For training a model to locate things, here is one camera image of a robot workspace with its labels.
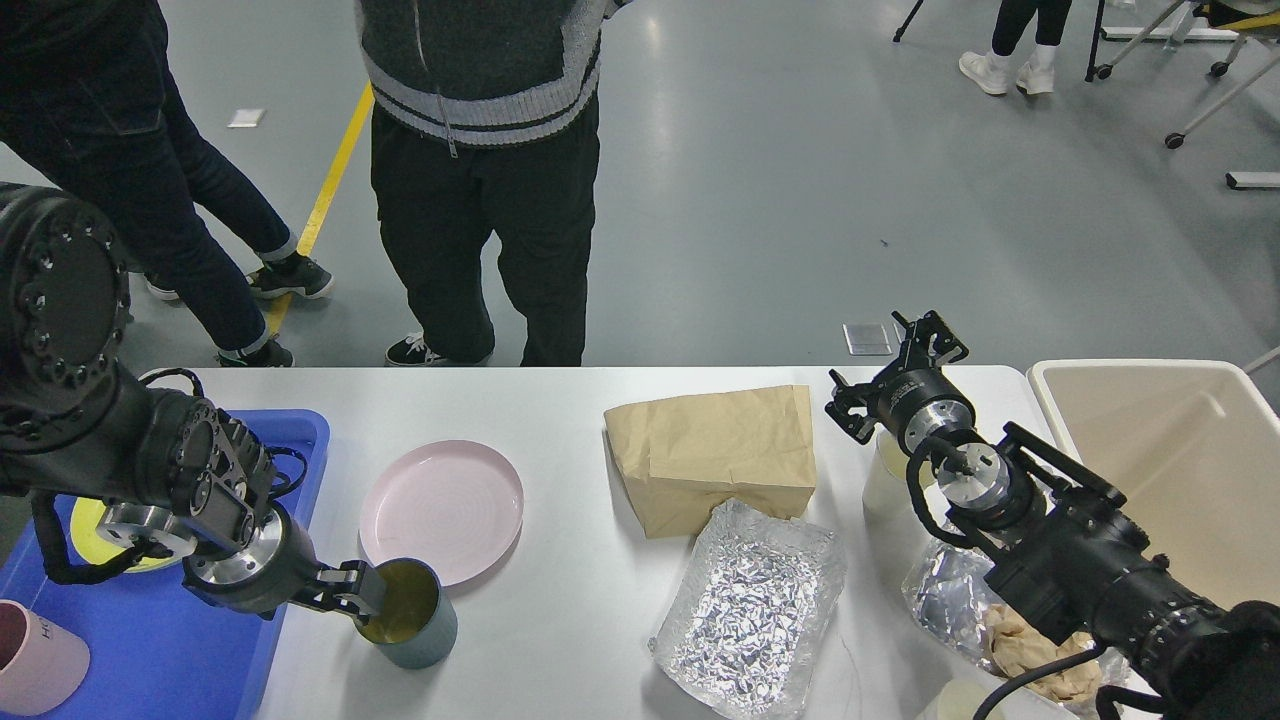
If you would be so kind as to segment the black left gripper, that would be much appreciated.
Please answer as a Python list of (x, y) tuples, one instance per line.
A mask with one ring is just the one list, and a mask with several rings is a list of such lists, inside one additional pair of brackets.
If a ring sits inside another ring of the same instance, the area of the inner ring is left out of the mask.
[(182, 585), (211, 606), (270, 620), (292, 603), (338, 612), (356, 626), (381, 614), (388, 588), (379, 569), (364, 560), (320, 564), (306, 528), (278, 502), (244, 548), (224, 559), (189, 556), (183, 574)]

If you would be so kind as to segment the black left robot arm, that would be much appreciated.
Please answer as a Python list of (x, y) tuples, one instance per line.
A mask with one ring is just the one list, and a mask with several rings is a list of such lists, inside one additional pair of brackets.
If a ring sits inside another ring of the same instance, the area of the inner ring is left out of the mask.
[(47, 577), (91, 585), (179, 559), (212, 606), (380, 615), (379, 571), (320, 562), (283, 507), (274, 447), (201, 384), (157, 388), (120, 364), (131, 293), (110, 220), (6, 182), (1, 224), (3, 493), (29, 501)]

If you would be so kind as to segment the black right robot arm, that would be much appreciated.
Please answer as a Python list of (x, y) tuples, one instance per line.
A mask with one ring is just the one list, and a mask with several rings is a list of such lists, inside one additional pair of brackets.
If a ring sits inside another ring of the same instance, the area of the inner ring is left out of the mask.
[(1112, 650), (1148, 691), (1102, 685), (1102, 719), (1119, 717), (1120, 706), (1162, 719), (1275, 719), (1277, 606), (1225, 610), (1187, 588), (1165, 556), (1144, 556), (1149, 537), (1124, 514), (1119, 488), (1024, 427), (1010, 421), (1001, 441), (987, 441), (974, 404), (943, 373), (968, 347), (937, 311), (895, 320), (904, 333), (896, 359), (856, 384), (831, 370), (826, 413), (860, 445), (877, 427), (893, 437), (919, 525), (983, 553), (986, 584), (1034, 629), (1053, 642), (1075, 632), (1093, 641), (1006, 680), (974, 717)]

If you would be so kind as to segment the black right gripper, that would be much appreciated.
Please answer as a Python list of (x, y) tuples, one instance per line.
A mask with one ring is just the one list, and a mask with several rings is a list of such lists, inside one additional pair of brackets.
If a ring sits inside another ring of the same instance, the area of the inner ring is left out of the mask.
[(836, 369), (827, 415), (859, 445), (869, 445), (881, 425), (900, 451), (913, 456), (928, 438), (954, 446), (977, 443), (977, 411), (972, 401), (942, 373), (970, 356), (947, 322), (929, 310), (915, 320), (892, 311), (902, 331), (892, 373), (877, 372), (869, 380), (850, 383)]

